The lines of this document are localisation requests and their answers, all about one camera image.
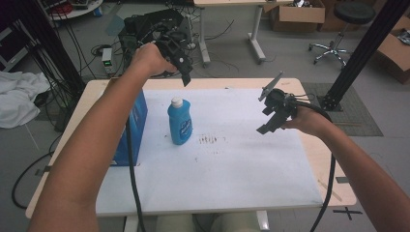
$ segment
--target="bottle cap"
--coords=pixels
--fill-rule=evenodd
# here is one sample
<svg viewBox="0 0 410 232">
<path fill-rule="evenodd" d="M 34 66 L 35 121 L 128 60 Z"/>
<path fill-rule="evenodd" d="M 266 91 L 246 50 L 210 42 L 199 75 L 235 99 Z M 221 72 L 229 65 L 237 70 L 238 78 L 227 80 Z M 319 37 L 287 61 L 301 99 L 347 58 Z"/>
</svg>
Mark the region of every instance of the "bottle cap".
<svg viewBox="0 0 410 232">
<path fill-rule="evenodd" d="M 174 106 L 174 108 L 179 108 L 182 106 L 183 101 L 181 97 L 175 97 L 172 99 L 171 103 L 172 103 L 172 106 Z"/>
</svg>

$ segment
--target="forearm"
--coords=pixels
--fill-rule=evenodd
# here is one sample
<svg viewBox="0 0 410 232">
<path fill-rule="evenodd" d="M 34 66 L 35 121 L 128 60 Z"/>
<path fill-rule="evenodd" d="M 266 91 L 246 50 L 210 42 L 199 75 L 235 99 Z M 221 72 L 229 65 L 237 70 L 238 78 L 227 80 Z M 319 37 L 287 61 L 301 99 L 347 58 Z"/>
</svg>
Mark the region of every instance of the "forearm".
<svg viewBox="0 0 410 232">
<path fill-rule="evenodd" d="M 378 231 L 410 231 L 410 200 L 395 181 L 334 125 L 319 137 L 343 169 Z"/>
<path fill-rule="evenodd" d="M 35 222 L 44 223 L 66 206 L 68 211 L 84 208 L 88 216 L 95 212 L 103 176 L 148 76 L 143 67 L 132 67 L 90 108 L 52 165 L 33 215 Z"/>
</svg>

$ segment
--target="black pole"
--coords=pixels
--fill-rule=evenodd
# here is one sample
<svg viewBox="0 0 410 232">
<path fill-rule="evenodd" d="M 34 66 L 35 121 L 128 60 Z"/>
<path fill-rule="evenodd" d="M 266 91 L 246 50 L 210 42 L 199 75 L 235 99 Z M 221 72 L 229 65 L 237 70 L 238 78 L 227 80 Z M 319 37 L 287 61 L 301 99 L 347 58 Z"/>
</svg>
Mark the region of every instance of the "black pole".
<svg viewBox="0 0 410 232">
<path fill-rule="evenodd" d="M 70 89 L 77 102 L 85 89 L 69 54 L 52 29 L 37 0 L 15 0 L 15 14 L 34 40 L 38 40 Z"/>
<path fill-rule="evenodd" d="M 323 108 L 333 110 L 363 67 L 410 6 L 410 0 L 388 0 L 352 54 L 346 67 L 323 99 Z"/>
</svg>

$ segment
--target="towel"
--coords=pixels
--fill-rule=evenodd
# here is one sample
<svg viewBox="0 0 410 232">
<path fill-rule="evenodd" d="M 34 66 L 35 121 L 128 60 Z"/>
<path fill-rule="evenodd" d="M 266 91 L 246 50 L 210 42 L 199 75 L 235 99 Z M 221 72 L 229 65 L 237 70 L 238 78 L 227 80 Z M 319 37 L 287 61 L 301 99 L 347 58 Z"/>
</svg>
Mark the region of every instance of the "towel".
<svg viewBox="0 0 410 232">
<path fill-rule="evenodd" d="M 15 128 L 34 119 L 40 113 L 34 100 L 49 87 L 42 72 L 0 72 L 0 128 Z"/>
</svg>

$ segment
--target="table leg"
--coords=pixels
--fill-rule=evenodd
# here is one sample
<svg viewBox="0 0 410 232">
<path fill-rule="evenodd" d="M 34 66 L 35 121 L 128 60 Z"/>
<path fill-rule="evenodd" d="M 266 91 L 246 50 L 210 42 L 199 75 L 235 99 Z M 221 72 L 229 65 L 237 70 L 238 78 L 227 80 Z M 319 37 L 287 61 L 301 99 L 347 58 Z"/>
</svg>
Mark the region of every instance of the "table leg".
<svg viewBox="0 0 410 232">
<path fill-rule="evenodd" d="M 260 48 L 259 42 L 256 40 L 257 31 L 259 29 L 260 17 L 262 16 L 262 10 L 263 6 L 257 6 L 255 12 L 255 21 L 253 23 L 253 31 L 252 33 L 248 33 L 250 44 L 256 52 L 259 65 L 266 60 L 265 54 L 263 53 L 262 48 Z"/>
<path fill-rule="evenodd" d="M 200 8 L 199 11 L 200 11 L 199 48 L 201 49 L 203 65 L 207 66 L 209 63 L 211 63 L 211 59 L 209 58 L 208 48 L 206 47 L 206 44 L 205 44 L 205 15 L 204 15 L 205 8 Z"/>
<path fill-rule="evenodd" d="M 256 211 L 256 215 L 260 231 L 271 231 L 269 229 L 268 213 L 266 211 Z"/>
<path fill-rule="evenodd" d="M 138 230 L 138 216 L 127 216 L 124 232 L 137 232 Z"/>
</svg>

